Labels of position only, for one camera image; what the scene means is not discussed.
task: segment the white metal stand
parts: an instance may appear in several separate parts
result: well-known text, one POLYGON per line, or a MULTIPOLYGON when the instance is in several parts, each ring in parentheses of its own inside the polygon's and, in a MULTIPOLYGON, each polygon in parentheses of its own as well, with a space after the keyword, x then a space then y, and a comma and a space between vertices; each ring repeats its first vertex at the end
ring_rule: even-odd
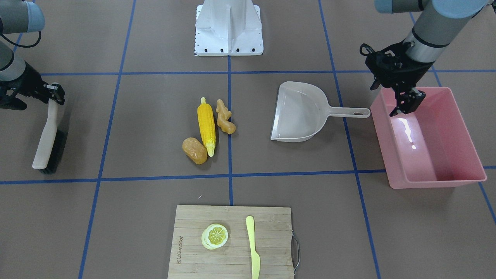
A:
POLYGON ((251 0, 205 0, 196 8, 194 53, 199 56, 261 55, 260 7, 251 0))

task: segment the lemon slice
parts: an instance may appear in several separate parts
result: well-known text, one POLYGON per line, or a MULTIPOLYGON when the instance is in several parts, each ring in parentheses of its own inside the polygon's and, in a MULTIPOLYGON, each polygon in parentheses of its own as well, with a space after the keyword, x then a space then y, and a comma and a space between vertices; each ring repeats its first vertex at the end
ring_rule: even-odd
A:
POLYGON ((217 249, 226 244, 228 233, 221 224, 211 224, 201 234, 201 244, 209 250, 217 249))

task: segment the black bristles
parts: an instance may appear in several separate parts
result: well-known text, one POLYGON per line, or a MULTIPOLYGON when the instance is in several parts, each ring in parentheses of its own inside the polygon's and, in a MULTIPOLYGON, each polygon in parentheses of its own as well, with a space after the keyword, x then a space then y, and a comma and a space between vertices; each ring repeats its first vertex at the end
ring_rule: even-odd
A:
POLYGON ((57 166, 62 159, 62 153, 65 148, 66 139, 66 134, 60 130, 57 130, 57 133, 55 134, 54 146, 52 147, 52 153, 50 153, 50 159, 48 160, 47 167, 40 170, 41 173, 55 173, 55 171, 57 170, 57 166))

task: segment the ginger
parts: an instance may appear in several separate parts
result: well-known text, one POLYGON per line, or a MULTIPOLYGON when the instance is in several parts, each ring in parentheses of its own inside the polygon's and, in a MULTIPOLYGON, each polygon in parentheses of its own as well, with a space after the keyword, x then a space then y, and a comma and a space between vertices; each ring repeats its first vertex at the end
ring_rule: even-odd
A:
POLYGON ((183 151, 197 165, 207 160, 207 149, 195 138, 187 138, 183 141, 183 151))
POLYGON ((227 121, 232 113, 227 110, 226 106, 224 105, 224 102, 222 100, 217 100, 217 108, 215 109, 215 112, 217 112, 217 126, 219 126, 223 132, 231 135, 236 131, 236 126, 227 121))

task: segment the yellow knife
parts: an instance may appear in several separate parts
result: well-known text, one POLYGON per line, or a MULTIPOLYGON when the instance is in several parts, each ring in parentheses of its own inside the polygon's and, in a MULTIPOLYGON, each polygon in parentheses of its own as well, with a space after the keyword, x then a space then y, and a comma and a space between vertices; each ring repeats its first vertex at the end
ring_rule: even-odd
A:
POLYGON ((251 279, 258 279, 260 274, 260 255, 255 251, 255 220, 253 220, 253 216, 247 217, 247 231, 251 251, 251 279))

